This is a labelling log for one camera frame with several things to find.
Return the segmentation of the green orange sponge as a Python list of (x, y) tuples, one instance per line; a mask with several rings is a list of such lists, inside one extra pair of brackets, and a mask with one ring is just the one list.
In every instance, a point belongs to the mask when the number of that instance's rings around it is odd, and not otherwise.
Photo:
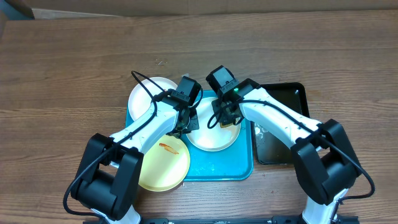
[(232, 125), (233, 125), (233, 123), (220, 123), (220, 128), (227, 128)]

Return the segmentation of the white plate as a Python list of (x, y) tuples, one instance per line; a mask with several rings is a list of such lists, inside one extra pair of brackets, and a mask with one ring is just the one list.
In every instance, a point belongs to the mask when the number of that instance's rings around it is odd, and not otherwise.
[(207, 124), (214, 111), (211, 103), (216, 97), (203, 98), (197, 107), (199, 129), (187, 134), (189, 141), (197, 148), (204, 151), (220, 151), (226, 149), (238, 138), (241, 125), (222, 128), (218, 123), (214, 128), (208, 129)]
[[(164, 91), (168, 89), (176, 89), (177, 84), (172, 80), (163, 77), (152, 77), (152, 81), (158, 84)], [(142, 84), (150, 91), (152, 96), (157, 95), (161, 92), (160, 88), (155, 86), (152, 82), (145, 79)], [(151, 98), (148, 93), (143, 89), (140, 84), (137, 84), (128, 99), (128, 110), (129, 115), (133, 121), (140, 118), (150, 107)]]

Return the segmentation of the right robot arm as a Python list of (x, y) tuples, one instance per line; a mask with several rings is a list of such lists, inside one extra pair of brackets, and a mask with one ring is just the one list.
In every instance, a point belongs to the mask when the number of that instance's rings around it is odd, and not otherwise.
[(338, 207), (365, 173), (342, 125), (295, 112), (249, 78), (243, 82), (207, 78), (207, 82), (218, 97), (214, 119), (230, 124), (247, 119), (289, 147), (298, 182), (308, 196), (301, 222), (341, 223)]

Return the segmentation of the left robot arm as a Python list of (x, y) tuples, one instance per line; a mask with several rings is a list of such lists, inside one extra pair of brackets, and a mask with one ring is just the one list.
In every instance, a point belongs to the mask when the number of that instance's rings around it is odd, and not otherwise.
[(181, 133), (193, 126), (193, 104), (198, 92), (167, 90), (152, 96), (148, 110), (135, 122), (110, 137), (96, 133), (85, 148), (69, 197), (90, 209), (88, 216), (101, 223), (139, 223), (132, 204), (136, 197), (144, 154), (164, 135)]

